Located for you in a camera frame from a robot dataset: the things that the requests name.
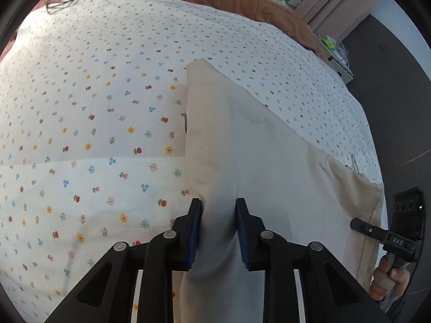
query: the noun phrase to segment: patterned cloth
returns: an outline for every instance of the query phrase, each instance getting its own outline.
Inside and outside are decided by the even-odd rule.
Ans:
[[[199,58],[382,182],[361,106],[271,25],[178,0],[36,10],[0,63],[0,281],[27,322],[116,241],[149,241],[187,212],[185,66]]]

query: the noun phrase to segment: silver screw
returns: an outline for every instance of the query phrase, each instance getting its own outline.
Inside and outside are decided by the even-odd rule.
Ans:
[[[177,236],[177,233],[175,231],[166,231],[163,233],[163,237],[166,239],[174,239]]]
[[[322,243],[319,243],[318,241],[312,241],[310,243],[310,248],[314,251],[320,251],[320,250],[323,250],[323,245],[322,245]]]
[[[265,230],[260,233],[260,236],[264,239],[271,239],[274,237],[274,234],[271,231]]]
[[[127,244],[123,241],[119,241],[118,243],[115,243],[114,250],[115,251],[124,251],[127,248]]]

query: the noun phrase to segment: curtain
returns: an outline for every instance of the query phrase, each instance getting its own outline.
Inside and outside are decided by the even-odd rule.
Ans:
[[[304,0],[295,10],[315,34],[341,42],[380,0]]]

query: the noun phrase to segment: flower print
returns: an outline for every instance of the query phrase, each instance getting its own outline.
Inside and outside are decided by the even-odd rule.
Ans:
[[[115,204],[114,197],[108,197],[108,201],[106,202],[109,206],[113,206]]]
[[[124,215],[123,213],[120,215],[119,219],[120,219],[120,221],[121,221],[122,223],[126,223],[126,222],[127,222],[127,216],[126,216],[126,215]]]
[[[143,227],[143,228],[149,228],[150,227],[150,223],[145,219],[145,220],[142,220],[142,222],[140,223],[140,225]]]

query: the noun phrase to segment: yellow flower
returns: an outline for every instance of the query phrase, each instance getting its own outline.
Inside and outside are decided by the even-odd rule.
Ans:
[[[127,222],[127,216],[126,215],[124,215],[123,213],[120,215],[120,221],[122,222],[122,223],[126,223]]]

